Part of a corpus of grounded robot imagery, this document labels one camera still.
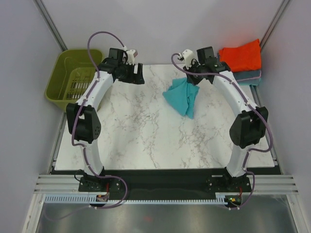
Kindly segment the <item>turquoise t shirt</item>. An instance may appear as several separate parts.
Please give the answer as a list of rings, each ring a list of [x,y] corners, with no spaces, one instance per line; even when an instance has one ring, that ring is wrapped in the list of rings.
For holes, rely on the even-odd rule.
[[[173,79],[172,85],[162,93],[166,102],[181,116],[194,118],[194,104],[200,87],[187,81],[187,78]]]

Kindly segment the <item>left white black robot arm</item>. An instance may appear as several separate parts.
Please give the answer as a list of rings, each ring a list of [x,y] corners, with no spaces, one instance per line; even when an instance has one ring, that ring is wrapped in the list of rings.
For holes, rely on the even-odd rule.
[[[104,177],[104,166],[99,155],[101,122],[97,110],[116,80],[137,85],[145,83],[142,64],[135,64],[137,54],[136,50],[111,48],[108,57],[95,66],[94,77],[84,94],[66,107],[71,143],[81,148],[84,161],[80,192],[105,191],[110,181]]]

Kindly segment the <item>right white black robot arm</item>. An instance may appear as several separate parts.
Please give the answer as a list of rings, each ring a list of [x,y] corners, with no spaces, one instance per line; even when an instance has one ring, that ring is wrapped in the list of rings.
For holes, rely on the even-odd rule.
[[[258,107],[241,89],[233,72],[226,62],[214,57],[212,47],[197,50],[187,49],[181,58],[185,64],[187,81],[197,85],[203,79],[208,80],[222,94],[229,104],[235,120],[229,129],[233,149],[225,172],[215,179],[217,186],[227,191],[238,191],[246,187],[249,179],[246,173],[250,149],[265,136],[268,110]]]

